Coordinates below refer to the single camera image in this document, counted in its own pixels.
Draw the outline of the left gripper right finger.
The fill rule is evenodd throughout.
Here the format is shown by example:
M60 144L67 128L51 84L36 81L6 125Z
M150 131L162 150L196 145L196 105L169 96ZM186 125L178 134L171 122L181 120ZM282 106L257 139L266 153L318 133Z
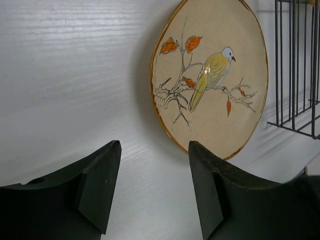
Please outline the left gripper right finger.
M205 240L317 240L320 178L300 175L278 183L255 176L188 145L196 205Z

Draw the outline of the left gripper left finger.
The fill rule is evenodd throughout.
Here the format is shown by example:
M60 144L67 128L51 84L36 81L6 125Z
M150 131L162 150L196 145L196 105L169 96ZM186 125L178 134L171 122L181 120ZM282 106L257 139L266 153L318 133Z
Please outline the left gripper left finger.
M0 189L3 240L99 240L107 231L122 147L90 155L26 184Z

